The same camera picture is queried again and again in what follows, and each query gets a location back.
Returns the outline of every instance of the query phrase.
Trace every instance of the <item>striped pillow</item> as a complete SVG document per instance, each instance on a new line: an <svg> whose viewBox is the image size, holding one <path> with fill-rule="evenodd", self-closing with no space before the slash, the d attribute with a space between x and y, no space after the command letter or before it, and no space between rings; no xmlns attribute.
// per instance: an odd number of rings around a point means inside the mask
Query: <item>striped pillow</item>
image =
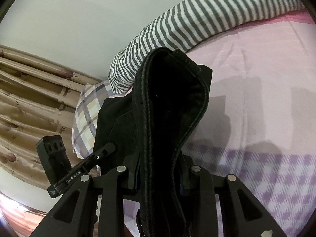
<svg viewBox="0 0 316 237"><path fill-rule="evenodd" d="M154 48L187 52L235 26L302 8L300 0L184 0L156 18L115 56L109 72L113 91L122 94L129 90L138 68Z"/></svg>

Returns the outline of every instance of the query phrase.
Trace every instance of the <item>black fabric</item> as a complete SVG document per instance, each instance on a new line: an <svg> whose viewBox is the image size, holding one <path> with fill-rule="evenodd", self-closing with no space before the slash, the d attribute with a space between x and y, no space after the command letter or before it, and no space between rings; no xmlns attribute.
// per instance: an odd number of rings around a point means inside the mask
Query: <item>black fabric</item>
<svg viewBox="0 0 316 237"><path fill-rule="evenodd" d="M99 166L102 174L140 153L140 218L146 237L189 235L174 169L181 147L208 104L212 70L181 51L157 48L139 68L133 90L106 99L98 115L94 151L117 146Z"/></svg>

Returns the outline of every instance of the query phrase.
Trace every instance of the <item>wall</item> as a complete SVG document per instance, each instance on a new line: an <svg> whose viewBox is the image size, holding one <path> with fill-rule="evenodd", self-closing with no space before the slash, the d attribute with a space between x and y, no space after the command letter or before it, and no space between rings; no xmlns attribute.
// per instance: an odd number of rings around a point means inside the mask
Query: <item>wall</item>
<svg viewBox="0 0 316 237"><path fill-rule="evenodd" d="M114 55L181 1L16 0L0 24L0 43L106 78ZM27 206L48 211L56 202L1 168L0 178L0 191Z"/></svg>

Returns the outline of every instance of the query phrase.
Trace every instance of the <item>screw hole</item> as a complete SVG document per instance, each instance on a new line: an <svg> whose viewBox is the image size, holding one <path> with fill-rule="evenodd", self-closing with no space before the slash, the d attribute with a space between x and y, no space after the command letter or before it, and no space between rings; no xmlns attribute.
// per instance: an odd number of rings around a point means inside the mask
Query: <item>screw hole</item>
<svg viewBox="0 0 316 237"><path fill-rule="evenodd" d="M57 142L54 142L54 148L55 148L56 151L58 150Z"/></svg>

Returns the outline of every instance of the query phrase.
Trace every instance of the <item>metal screw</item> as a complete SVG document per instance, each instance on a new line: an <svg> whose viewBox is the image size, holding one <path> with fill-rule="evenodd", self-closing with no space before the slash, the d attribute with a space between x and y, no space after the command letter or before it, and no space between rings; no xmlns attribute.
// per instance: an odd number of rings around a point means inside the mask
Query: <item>metal screw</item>
<svg viewBox="0 0 316 237"><path fill-rule="evenodd" d="M83 181L83 182L85 182L85 181L87 181L89 179L90 179L89 175L83 175L83 176L80 177L80 180Z"/></svg>
<svg viewBox="0 0 316 237"><path fill-rule="evenodd" d="M124 171L126 170L126 167L125 167L125 166L118 166L118 167L116 168L116 170L117 170L118 172L124 172Z"/></svg>
<svg viewBox="0 0 316 237"><path fill-rule="evenodd" d="M230 180L230 181L232 181L232 182L237 180L237 178L236 178L235 175L228 175L228 176L227 176L227 179Z"/></svg>
<svg viewBox="0 0 316 237"><path fill-rule="evenodd" d="M272 230L270 231L264 231L262 234L261 234L261 237L272 237Z"/></svg>
<svg viewBox="0 0 316 237"><path fill-rule="evenodd" d="M201 171L201 168L200 168L199 166L197 166L197 165L194 165L194 166L191 167L191 170L192 170L193 172L200 172L200 171Z"/></svg>

